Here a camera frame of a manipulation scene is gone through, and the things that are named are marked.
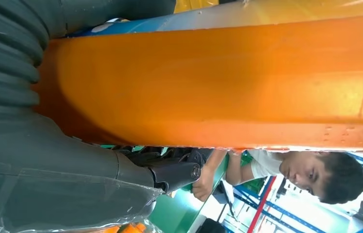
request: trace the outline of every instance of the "plastic wrap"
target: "plastic wrap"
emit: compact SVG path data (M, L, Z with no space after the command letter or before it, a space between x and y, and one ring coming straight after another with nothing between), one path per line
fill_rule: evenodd
M163 193L105 177L33 169L11 175L13 169L0 164L0 233L82 233L141 221ZM127 198L118 199L123 193ZM136 199L151 208L132 206Z

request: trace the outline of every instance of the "man's arm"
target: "man's arm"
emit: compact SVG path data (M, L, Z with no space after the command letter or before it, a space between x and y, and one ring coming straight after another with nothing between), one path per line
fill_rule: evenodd
M251 164L240 167L241 156L229 151L229 165L226 171L226 181L233 185L239 185L254 179Z
M213 180L215 172L220 166L223 159L226 157L225 150L213 150L206 164L201 170L201 175L198 181L193 184L192 192L200 201L206 201L213 191Z

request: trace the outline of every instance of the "gray corrugated hose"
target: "gray corrugated hose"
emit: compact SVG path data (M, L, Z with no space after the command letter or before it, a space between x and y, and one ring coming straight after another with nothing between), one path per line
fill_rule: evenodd
M35 67L51 38L174 7L174 0L154 2L0 0L0 232L77 231L150 214L161 194L151 172L63 135L31 110L39 97L30 85L39 81Z

